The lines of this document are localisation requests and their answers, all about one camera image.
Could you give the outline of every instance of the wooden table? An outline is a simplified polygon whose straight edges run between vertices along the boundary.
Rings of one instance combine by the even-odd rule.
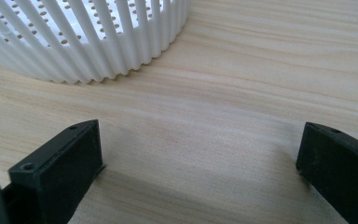
[[[159,58],[102,83],[0,67],[0,186],[88,119],[108,167],[70,223],[345,223],[295,163],[306,121],[358,138],[358,1],[196,0]]]

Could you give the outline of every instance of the wood grain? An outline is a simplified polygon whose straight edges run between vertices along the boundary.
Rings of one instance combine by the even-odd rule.
[[[358,1],[196,0],[159,58],[102,83],[0,67],[0,185],[87,119],[108,168],[71,223],[345,223],[295,162],[305,121],[358,138]]]

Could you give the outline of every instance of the white plastic part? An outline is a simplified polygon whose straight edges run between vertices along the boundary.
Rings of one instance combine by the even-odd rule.
[[[191,0],[0,0],[0,65],[55,82],[127,75],[165,50]]]

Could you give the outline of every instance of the white ribbed object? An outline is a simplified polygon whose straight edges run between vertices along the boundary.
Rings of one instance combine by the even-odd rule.
[[[128,74],[165,50],[190,0],[0,0],[0,65],[55,82]]]

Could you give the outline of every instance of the small hole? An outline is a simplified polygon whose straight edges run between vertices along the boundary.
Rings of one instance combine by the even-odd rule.
[[[337,130],[337,129],[331,129],[330,130],[332,133],[341,133],[341,131]]]
[[[23,165],[21,166],[21,169],[22,169],[22,170],[26,170],[26,171],[30,171],[30,170],[34,169],[34,164],[33,164],[33,163],[30,163],[30,162],[25,163],[25,164],[23,164]]]

